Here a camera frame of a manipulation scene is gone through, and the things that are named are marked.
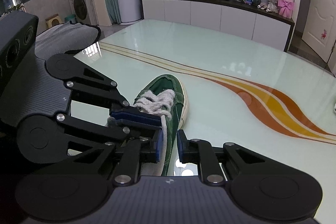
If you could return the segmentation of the white shoelace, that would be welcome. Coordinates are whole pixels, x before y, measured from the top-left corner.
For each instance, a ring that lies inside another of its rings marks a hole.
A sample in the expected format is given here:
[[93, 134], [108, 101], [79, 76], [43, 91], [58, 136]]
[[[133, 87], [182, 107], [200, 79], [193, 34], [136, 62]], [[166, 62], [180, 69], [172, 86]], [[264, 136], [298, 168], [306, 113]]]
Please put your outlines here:
[[155, 95], [151, 90], [146, 90], [135, 100], [133, 106], [140, 112], [159, 116], [161, 118], [162, 148], [160, 149], [160, 159], [157, 163], [143, 163], [141, 175], [162, 176], [167, 174], [171, 149], [173, 145], [173, 104], [175, 92], [171, 89], [164, 90]]

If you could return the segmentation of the green canvas sneaker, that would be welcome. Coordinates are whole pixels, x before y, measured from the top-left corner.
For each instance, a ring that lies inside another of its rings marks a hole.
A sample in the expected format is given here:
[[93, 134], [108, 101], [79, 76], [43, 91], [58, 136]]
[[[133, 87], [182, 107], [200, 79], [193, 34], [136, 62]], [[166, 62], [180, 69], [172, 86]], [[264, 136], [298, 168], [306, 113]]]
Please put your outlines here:
[[186, 121], [189, 103], [187, 92], [179, 79], [173, 75], [160, 75], [145, 86], [134, 100], [140, 112], [161, 118], [163, 143], [158, 163], [143, 163], [141, 174], [165, 176], [177, 131]]

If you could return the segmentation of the washing machine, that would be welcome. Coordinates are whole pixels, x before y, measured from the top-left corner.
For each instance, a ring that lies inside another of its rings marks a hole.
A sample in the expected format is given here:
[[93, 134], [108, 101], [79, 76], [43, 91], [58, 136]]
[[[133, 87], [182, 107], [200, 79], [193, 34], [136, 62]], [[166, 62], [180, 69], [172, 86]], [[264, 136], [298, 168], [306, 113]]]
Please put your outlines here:
[[69, 0], [72, 14], [76, 21], [84, 24], [98, 25], [96, 9], [93, 0]]

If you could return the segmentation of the white interior door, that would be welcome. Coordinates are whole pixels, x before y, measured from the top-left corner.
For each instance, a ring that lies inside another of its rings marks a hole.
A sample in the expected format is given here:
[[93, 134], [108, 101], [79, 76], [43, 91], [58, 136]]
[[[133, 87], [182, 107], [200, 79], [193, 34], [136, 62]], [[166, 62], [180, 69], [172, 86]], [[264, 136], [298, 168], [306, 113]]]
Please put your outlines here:
[[310, 0], [302, 40], [329, 61], [335, 47], [335, 0]]

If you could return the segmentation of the white TV cabinet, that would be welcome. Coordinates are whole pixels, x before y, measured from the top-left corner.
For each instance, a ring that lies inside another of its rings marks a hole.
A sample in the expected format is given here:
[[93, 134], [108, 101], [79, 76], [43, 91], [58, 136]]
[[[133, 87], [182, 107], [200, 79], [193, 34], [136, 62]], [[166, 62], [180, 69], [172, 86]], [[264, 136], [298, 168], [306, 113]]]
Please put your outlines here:
[[142, 0], [145, 19], [220, 31], [286, 52], [294, 21], [235, 1]]

